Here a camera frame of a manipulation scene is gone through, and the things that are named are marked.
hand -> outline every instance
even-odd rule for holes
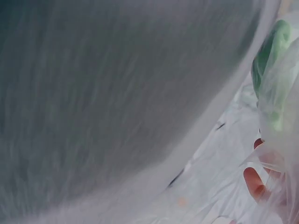
[[[259,145],[261,145],[263,141],[261,139],[258,139],[254,143],[254,149],[257,148]],[[266,161],[268,163],[271,163],[271,161],[275,160],[274,154],[269,154],[265,158],[260,158],[263,161]],[[285,183],[285,175],[281,176],[281,173],[264,168],[266,172],[273,178],[273,179],[279,179],[282,181],[282,184]],[[262,179],[260,176],[257,174],[257,172],[253,168],[246,168],[244,170],[244,179],[248,188],[248,191],[250,195],[254,198],[254,200],[257,203],[262,203],[264,201],[267,201],[272,194],[264,183],[262,182]],[[278,197],[280,197],[280,203],[278,204],[277,208],[275,208],[275,213],[277,213],[281,219],[283,220],[284,224],[299,224],[298,218],[299,217],[288,217],[287,214],[287,198],[286,198],[286,191],[280,191]]]

green object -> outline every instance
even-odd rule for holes
[[[284,20],[277,21],[269,37],[265,40],[255,57],[252,63],[251,75],[257,98],[264,72],[270,69],[277,59],[288,49],[291,44],[290,37],[290,24]]]

plastic wrap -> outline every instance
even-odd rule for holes
[[[201,223],[228,217],[242,224],[299,224],[299,13],[283,19],[291,32],[284,27],[274,36],[271,33],[271,50],[263,52],[267,58],[260,65],[266,64],[262,69],[253,65],[262,143],[220,184]],[[255,201],[248,197],[240,172],[248,166],[257,170],[265,184],[250,192]]]

finger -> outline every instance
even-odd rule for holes
[[[266,190],[262,179],[253,168],[245,169],[243,175],[248,191],[256,202],[269,198],[270,192]]]

plastic bag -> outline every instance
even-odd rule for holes
[[[283,19],[291,33],[284,21],[278,21],[278,26],[284,27],[277,29],[276,24],[278,35],[270,34],[271,50],[264,54],[268,58],[253,68],[259,74],[253,76],[253,82],[264,142],[239,167],[262,166],[268,172],[262,175],[266,190],[257,202],[248,199],[240,187],[244,180],[238,170],[211,199],[219,216],[230,217],[235,223],[299,224],[299,12]]]

